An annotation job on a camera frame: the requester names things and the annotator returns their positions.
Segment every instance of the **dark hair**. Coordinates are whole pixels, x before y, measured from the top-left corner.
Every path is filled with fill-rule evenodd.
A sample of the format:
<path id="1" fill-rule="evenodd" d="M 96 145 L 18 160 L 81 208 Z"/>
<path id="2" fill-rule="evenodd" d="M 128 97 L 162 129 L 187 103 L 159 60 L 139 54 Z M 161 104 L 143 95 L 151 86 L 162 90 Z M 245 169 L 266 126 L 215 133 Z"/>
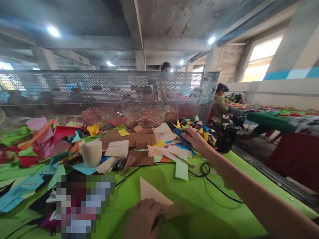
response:
<path id="1" fill-rule="evenodd" d="M 164 62 L 162 64 L 162 69 L 161 70 L 164 71 L 164 69 L 167 68 L 167 67 L 170 67 L 170 64 L 168 62 Z"/>
<path id="2" fill-rule="evenodd" d="M 222 83 L 219 83 L 218 85 L 217 85 L 217 90 L 216 90 L 216 92 L 228 92 L 229 91 L 229 89 L 228 89 L 228 87 L 226 86 L 226 85 L 224 85 L 224 84 L 222 84 Z"/>

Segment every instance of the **paper cup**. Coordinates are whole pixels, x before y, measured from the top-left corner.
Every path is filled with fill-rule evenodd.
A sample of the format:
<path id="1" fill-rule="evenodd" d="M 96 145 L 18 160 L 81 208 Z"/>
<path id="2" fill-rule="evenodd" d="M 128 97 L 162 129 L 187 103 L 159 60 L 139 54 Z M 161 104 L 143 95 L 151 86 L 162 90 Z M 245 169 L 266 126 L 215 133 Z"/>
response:
<path id="1" fill-rule="evenodd" d="M 101 141 L 91 141 L 80 146 L 84 165 L 87 168 L 94 168 L 99 166 L 100 160 L 102 158 L 102 142 Z"/>

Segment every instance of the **white wall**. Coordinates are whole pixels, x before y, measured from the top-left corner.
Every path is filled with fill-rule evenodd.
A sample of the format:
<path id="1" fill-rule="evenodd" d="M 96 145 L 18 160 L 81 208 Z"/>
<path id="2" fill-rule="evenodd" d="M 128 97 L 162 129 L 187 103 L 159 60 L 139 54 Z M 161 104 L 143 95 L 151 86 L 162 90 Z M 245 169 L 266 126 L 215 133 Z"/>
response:
<path id="1" fill-rule="evenodd" d="M 227 86 L 230 93 L 241 93 L 252 105 L 319 110 L 319 78 L 228 83 Z"/>

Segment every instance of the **black cable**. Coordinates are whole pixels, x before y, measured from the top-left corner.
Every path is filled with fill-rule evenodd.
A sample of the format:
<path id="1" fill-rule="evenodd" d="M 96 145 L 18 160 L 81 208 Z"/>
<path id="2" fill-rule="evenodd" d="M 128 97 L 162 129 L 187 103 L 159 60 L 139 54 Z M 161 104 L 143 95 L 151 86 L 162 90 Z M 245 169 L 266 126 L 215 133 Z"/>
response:
<path id="1" fill-rule="evenodd" d="M 32 226 L 32 225 L 38 225 L 40 226 L 40 224 L 43 222 L 43 220 L 45 219 L 45 216 L 39 217 L 37 219 L 33 219 L 31 221 L 29 221 L 28 223 L 24 224 L 23 226 L 19 227 L 18 229 L 14 230 L 13 232 L 10 233 L 9 236 L 7 236 L 5 239 L 8 239 L 10 236 L 12 236 L 14 233 L 16 233 L 17 231 L 19 231 L 21 228 L 25 227 L 25 226 Z"/>
<path id="2" fill-rule="evenodd" d="M 176 163 L 174 163 L 174 162 L 156 162 L 156 163 L 154 163 L 154 164 L 166 164 L 166 163 L 176 164 Z M 208 170 L 207 170 L 206 173 L 205 173 L 204 170 L 203 170 L 204 165 L 207 165 L 207 166 L 208 166 Z M 128 178 L 130 175 L 132 175 L 132 174 L 133 174 L 134 172 L 136 172 L 137 170 L 139 170 L 140 168 L 142 168 L 142 166 L 138 167 L 138 168 L 135 169 L 133 172 L 131 172 L 129 175 L 127 175 L 127 176 L 125 177 L 125 179 Z M 189 171 L 192 175 L 194 175 L 195 177 L 198 177 L 198 178 L 203 178 L 203 177 L 205 177 L 212 185 L 214 185 L 214 186 L 215 186 L 222 194 L 224 194 L 226 197 L 228 197 L 229 199 L 231 199 L 231 200 L 233 200 L 233 201 L 235 201 L 235 202 L 237 202 L 237 203 L 244 204 L 244 202 L 238 201 L 238 200 L 232 198 L 231 196 L 229 196 L 227 193 L 225 193 L 223 190 L 221 190 L 216 184 L 214 184 L 214 183 L 207 177 L 207 175 L 208 175 L 209 172 L 210 172 L 210 165 L 209 165 L 208 163 L 202 163 L 202 164 L 200 165 L 201 175 L 197 175 L 197 174 L 193 173 L 193 172 L 190 171 L 190 170 L 188 170 L 188 171 Z M 115 186 L 120 185 L 122 182 L 125 181 L 125 179 L 123 179 L 122 181 L 118 182 Z"/>

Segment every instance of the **green table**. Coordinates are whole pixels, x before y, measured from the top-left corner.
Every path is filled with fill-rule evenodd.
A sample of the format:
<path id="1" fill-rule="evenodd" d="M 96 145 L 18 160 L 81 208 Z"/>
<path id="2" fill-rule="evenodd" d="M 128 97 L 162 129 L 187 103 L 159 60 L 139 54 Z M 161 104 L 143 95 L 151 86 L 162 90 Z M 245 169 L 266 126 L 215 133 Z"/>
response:
<path id="1" fill-rule="evenodd" d="M 247 114 L 247 120 L 282 133 L 292 133 L 295 131 L 295 128 L 288 124 L 288 117 L 278 117 L 267 112 L 250 112 Z"/>
<path id="2" fill-rule="evenodd" d="M 318 217 L 313 210 L 273 183 L 234 152 L 225 154 L 225 157 L 306 217 L 310 219 Z M 190 159 L 190 162 L 196 166 L 192 169 L 196 174 L 200 174 L 199 166 L 204 161 L 199 156 Z M 116 181 L 122 179 L 117 173 L 111 174 L 115 175 Z M 101 219 L 96 223 L 95 235 L 92 235 L 92 238 L 123 238 L 126 212 L 140 199 L 140 177 L 173 202 L 183 201 L 189 206 L 189 215 L 165 222 L 159 238 L 254 238 L 266 235 L 265 229 L 244 204 L 231 201 L 205 178 L 196 178 L 190 174 L 189 181 L 184 181 L 174 178 L 174 175 L 175 165 L 160 164 L 141 168 L 128 177 L 124 183 L 116 187 L 109 202 L 110 206 L 106 207 Z M 232 190 L 224 187 L 224 181 L 217 173 L 210 173 L 208 177 L 228 195 L 238 199 Z M 39 217 L 28 207 L 45 191 L 46 189 L 40 190 L 13 211 L 0 216 L 1 237 L 7 236 L 31 219 Z M 40 228 L 34 229 L 34 226 L 19 230 L 12 238 L 17 237 L 49 238 L 48 232 Z"/>

